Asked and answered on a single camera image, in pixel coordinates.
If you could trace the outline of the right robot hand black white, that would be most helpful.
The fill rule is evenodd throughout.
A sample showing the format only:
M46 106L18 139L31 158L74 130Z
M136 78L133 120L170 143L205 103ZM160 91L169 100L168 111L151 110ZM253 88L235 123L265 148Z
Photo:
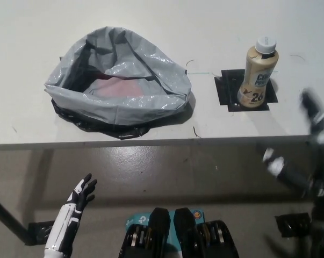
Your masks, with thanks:
M269 174L287 187L303 196L324 198L324 107L311 89L301 93L300 102L309 123L308 145L312 153L313 173L305 176L273 148L263 148L262 162Z

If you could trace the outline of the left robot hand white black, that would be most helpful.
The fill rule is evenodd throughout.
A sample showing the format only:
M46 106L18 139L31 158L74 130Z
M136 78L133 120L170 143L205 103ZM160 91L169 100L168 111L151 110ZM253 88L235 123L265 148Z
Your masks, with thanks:
M96 184L97 180L92 179L92 174L87 174L75 186L54 221L45 245L44 257L71 257L83 211L95 198L93 192Z

